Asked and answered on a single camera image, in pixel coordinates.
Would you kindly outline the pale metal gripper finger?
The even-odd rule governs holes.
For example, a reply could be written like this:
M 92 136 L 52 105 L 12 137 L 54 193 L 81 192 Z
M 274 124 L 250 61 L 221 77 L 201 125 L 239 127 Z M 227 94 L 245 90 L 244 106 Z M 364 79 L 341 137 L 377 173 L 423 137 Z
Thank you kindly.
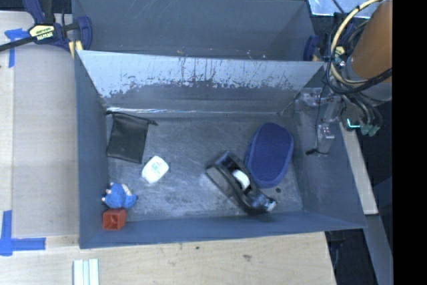
M 295 98 L 295 107 L 316 107 L 321 104 L 321 89 L 302 89 Z
M 317 151 L 320 154 L 328 154 L 332 144 L 335 142 L 335 135 L 328 123 L 321 123 L 317 126 L 318 144 Z

